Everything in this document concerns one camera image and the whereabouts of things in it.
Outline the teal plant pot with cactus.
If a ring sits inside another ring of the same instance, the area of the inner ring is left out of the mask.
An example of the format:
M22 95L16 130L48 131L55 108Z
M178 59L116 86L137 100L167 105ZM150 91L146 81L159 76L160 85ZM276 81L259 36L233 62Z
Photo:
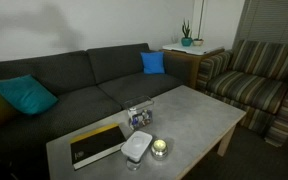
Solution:
M183 33L183 37L181 39L181 44L184 47L190 46L192 44L191 29L190 29L189 21L187 20L183 20L182 33Z

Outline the small clear glass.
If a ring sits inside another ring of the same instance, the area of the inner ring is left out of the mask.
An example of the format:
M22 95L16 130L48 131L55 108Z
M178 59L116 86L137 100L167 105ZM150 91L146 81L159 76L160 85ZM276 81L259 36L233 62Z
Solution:
M140 168L140 166L141 166L141 161L140 161L140 160L135 161L135 160L133 160L133 159L131 159L131 158L128 158L128 159L126 160L126 165L127 165L127 168L128 168L129 170L131 170L131 171L136 171L136 170L138 170L138 169Z

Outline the small white plant pot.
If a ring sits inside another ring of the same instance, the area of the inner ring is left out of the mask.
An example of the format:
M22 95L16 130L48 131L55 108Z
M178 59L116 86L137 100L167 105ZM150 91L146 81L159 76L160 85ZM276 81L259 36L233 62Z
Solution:
M204 42L204 40L201 38L201 26L202 26L202 20L203 20L204 2L205 2L205 0L201 1L201 10L200 10L197 37L193 39L193 44L195 46L201 46L203 44L203 42Z

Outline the grey wooden coffee table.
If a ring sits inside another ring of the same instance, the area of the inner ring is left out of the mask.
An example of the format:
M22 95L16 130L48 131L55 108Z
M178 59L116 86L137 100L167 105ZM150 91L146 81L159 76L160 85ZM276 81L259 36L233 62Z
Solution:
M141 166L131 171L126 157L116 152L75 170L69 141L107 124L119 123L123 134L132 134L121 111L46 144L51 180L176 180L183 178L214 146L224 155L237 123L246 113L186 86L153 98L153 122L142 130L168 145L168 155L158 161L147 152Z

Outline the wooden side cabinet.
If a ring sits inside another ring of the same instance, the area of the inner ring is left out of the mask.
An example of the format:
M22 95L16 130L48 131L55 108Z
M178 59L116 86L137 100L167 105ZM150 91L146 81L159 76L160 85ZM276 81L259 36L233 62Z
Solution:
M224 49L220 48L204 55L193 55L180 51L162 50L165 72L180 79L188 87L195 89L200 62L223 51Z

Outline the window blinds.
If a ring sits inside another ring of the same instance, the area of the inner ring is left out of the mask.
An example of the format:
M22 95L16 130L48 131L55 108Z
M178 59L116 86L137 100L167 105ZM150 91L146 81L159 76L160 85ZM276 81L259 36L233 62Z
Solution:
M243 39L288 44L288 0L245 0L233 46Z

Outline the white container lid with button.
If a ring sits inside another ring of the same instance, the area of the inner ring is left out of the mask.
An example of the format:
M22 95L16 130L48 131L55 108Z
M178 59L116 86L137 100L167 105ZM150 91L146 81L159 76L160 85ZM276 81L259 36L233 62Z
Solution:
M143 131L135 131L121 147L122 153L131 160L138 162L149 146L152 136Z

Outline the blue throw pillow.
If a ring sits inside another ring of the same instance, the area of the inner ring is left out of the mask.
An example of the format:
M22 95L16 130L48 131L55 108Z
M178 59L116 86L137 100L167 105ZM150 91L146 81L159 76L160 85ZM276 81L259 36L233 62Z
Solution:
M141 52L145 74L164 74L163 52Z

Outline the clear plastic container with items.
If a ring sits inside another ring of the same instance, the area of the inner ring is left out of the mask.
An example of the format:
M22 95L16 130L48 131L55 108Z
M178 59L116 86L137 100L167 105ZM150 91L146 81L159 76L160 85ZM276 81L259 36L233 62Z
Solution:
M129 116L129 126L135 131L153 121L154 101L148 96L140 96L126 101L124 109Z

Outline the dark grey fabric sofa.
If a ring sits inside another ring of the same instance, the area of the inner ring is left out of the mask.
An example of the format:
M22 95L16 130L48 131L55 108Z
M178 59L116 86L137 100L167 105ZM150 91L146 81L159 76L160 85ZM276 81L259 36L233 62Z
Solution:
M151 98L189 81L191 63L162 55L162 73L146 74L146 43L0 62L0 80L31 75L57 103L49 110L17 112L0 126L0 180L48 180L46 144L123 110L126 101Z

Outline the teal throw pillow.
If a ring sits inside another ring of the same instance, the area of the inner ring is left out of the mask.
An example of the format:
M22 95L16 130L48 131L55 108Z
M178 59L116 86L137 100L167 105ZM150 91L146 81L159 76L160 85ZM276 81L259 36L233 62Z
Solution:
M32 75L0 80L0 95L15 109L28 115L43 113L58 101Z

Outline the black book with yellow edge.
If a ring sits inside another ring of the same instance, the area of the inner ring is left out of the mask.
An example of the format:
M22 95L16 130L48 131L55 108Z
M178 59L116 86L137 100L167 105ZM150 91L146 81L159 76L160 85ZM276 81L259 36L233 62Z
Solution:
M117 123L78 135L70 140L72 165L78 170L119 151L125 142Z

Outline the silver tin candle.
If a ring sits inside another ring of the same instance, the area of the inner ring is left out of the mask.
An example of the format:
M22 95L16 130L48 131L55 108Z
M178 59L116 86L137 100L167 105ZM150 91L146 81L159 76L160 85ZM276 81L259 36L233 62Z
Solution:
M164 160L168 155L167 143L162 139L157 139L151 146L151 154L156 160Z

